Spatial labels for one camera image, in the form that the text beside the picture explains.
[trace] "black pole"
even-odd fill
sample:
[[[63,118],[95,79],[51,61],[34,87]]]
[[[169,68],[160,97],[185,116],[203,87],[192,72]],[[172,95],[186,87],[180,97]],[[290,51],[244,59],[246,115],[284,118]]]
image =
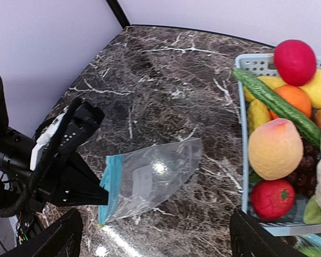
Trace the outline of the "black pole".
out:
[[[121,8],[118,0],[107,0],[107,3],[109,4],[110,8],[112,9],[114,15],[117,17],[120,25],[125,28],[127,26],[130,26],[130,23]]]

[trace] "green cucumber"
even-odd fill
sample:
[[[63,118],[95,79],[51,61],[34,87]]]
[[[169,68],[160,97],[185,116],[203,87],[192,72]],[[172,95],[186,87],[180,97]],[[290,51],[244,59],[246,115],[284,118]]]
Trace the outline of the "green cucumber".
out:
[[[252,74],[233,68],[233,75],[253,94],[280,118],[291,120],[301,136],[308,143],[320,149],[321,130],[306,115],[276,94],[266,84]]]

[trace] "dark marble surface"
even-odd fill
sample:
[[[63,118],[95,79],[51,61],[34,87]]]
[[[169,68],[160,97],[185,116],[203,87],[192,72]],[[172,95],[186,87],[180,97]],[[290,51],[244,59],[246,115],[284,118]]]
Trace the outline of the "dark marble surface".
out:
[[[79,153],[102,177],[105,156],[201,137],[200,169],[169,200],[99,229],[96,206],[79,207],[81,256],[231,256],[228,223],[242,192],[239,54],[272,52],[246,40],[186,29],[128,27],[81,73],[54,107],[80,96],[106,114]],[[47,205],[50,224],[66,208]]]

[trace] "yellow lemon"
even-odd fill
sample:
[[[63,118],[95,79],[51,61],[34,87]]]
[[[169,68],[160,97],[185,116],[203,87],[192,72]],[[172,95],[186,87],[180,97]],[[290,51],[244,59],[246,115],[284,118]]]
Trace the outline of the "yellow lemon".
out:
[[[321,108],[321,70],[317,70],[313,79],[300,89],[309,96],[313,108]]]
[[[264,82],[264,84],[266,84],[272,90],[275,90],[278,87],[286,85],[284,80],[278,77],[259,76],[258,79]],[[244,87],[244,95],[245,95],[245,100],[249,103],[252,102],[254,99],[256,99],[246,87]]]
[[[260,100],[255,99],[250,103],[247,110],[248,134],[271,120],[271,115],[266,105]]]

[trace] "basket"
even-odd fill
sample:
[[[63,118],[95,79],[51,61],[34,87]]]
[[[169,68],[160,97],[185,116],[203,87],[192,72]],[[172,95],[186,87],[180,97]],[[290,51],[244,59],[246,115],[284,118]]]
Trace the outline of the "basket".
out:
[[[254,75],[278,76],[277,70],[273,65],[273,54],[244,54],[235,59],[235,66],[252,72]],[[317,66],[321,70],[321,56],[317,56]],[[297,195],[292,210],[284,217],[274,222],[261,221],[255,214],[252,204],[249,201],[251,186],[249,185],[249,162],[248,162],[248,133],[247,133],[247,104],[244,99],[243,86],[238,82],[240,109],[242,119],[242,146],[243,146],[243,194],[242,210],[245,213],[258,219],[259,223],[272,233],[274,236],[298,236],[312,233],[321,233],[321,224],[306,225],[303,223],[304,209],[308,199]]]

